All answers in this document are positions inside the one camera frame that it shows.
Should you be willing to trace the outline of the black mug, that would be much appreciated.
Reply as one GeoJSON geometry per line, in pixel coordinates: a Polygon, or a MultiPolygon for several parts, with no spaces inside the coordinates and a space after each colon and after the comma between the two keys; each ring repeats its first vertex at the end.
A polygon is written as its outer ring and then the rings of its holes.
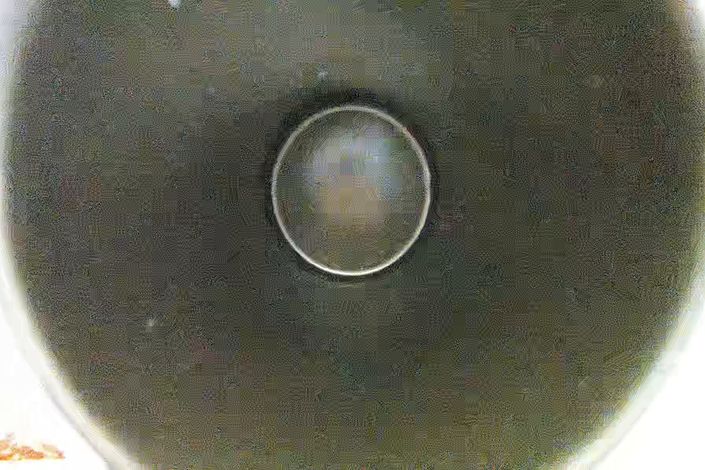
{"type": "Polygon", "coordinates": [[[683,1],[0,1],[0,269],[116,469],[587,463],[705,292],[683,1]]]}

